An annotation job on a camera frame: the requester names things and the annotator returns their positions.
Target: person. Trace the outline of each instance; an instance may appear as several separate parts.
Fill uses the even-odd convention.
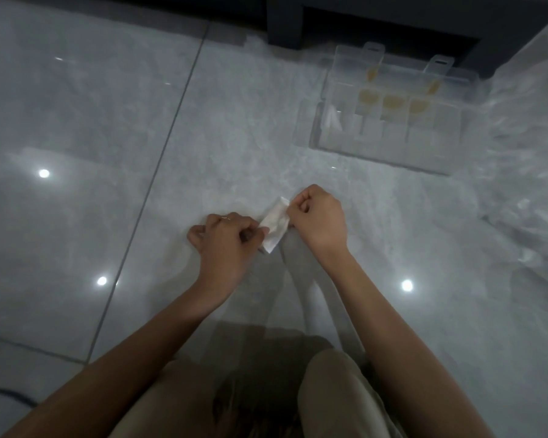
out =
[[[411,438],[493,436],[351,255],[341,203],[312,185],[294,198],[287,213],[335,284],[404,433]],[[193,366],[179,367],[172,359],[232,294],[266,233],[237,213],[209,215],[205,225],[192,227],[188,239],[201,257],[196,282],[5,437],[213,436],[212,385],[202,383],[203,375]],[[377,393],[342,352],[326,350],[312,359],[297,398],[306,438],[398,433]]]

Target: transparent plastic box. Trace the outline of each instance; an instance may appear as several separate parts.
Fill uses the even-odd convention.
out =
[[[477,73],[430,61],[337,46],[323,92],[315,146],[328,151],[449,174],[463,157],[465,133],[486,97]]]

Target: person's right arm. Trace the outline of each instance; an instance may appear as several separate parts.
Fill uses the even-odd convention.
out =
[[[493,437],[446,369],[349,252],[341,203],[314,184],[291,202],[287,213],[335,283],[406,434]]]

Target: gray marble floor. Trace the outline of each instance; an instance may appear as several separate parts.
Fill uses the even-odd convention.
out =
[[[184,233],[204,214],[258,218],[319,183],[496,434],[548,437],[548,283],[453,180],[308,147],[332,52],[102,0],[0,0],[1,387],[43,399],[179,295],[198,270]],[[289,233],[182,353],[226,373],[264,345],[305,358],[322,343],[364,359]],[[0,433],[24,413],[0,398]]]

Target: black cord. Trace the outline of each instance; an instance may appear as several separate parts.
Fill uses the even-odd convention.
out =
[[[28,406],[31,409],[34,409],[36,406],[38,406],[38,403],[34,399],[27,397],[26,395],[21,394],[20,392],[17,392],[15,390],[2,389],[0,387],[0,395],[15,399],[19,403],[24,404],[25,406]]]

